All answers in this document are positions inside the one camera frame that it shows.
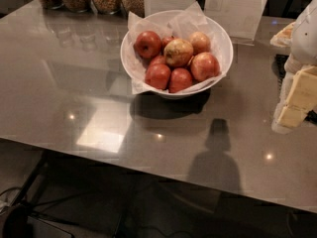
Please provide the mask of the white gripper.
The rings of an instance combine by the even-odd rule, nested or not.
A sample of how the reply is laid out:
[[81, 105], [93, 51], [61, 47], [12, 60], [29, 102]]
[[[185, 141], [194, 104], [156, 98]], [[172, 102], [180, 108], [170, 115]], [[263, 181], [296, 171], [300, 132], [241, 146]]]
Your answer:
[[287, 134], [299, 127], [317, 107], [317, 0], [312, 0], [294, 22], [275, 34], [270, 43], [289, 48], [271, 129]]

